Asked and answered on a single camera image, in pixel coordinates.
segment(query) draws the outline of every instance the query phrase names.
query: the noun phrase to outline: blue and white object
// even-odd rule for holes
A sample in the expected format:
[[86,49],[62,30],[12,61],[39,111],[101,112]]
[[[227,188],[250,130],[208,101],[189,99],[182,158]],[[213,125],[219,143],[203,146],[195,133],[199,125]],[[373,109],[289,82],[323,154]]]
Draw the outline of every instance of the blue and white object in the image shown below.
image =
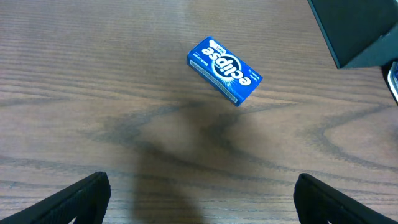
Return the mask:
[[262,77],[212,37],[207,37],[187,56],[187,63],[235,106],[260,84]]
[[398,101],[398,62],[392,64],[391,70],[387,76],[387,82],[390,86],[392,95]]

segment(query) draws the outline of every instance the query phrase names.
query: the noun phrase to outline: dark green box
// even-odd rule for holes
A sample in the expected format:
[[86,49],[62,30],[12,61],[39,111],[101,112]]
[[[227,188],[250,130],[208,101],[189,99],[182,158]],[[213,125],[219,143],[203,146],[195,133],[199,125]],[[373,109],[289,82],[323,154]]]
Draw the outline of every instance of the dark green box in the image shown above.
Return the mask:
[[337,68],[398,59],[398,0],[308,0]]

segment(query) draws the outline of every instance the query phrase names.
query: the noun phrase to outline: wooden table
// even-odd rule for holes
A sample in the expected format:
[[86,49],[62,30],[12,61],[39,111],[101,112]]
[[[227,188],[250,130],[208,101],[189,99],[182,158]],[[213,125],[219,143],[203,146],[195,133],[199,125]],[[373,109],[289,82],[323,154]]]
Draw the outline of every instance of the wooden table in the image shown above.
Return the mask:
[[[212,35],[239,108],[185,64]],[[306,0],[0,1],[0,218],[102,170],[104,223],[299,223],[302,172],[398,220],[398,108],[337,70]]]

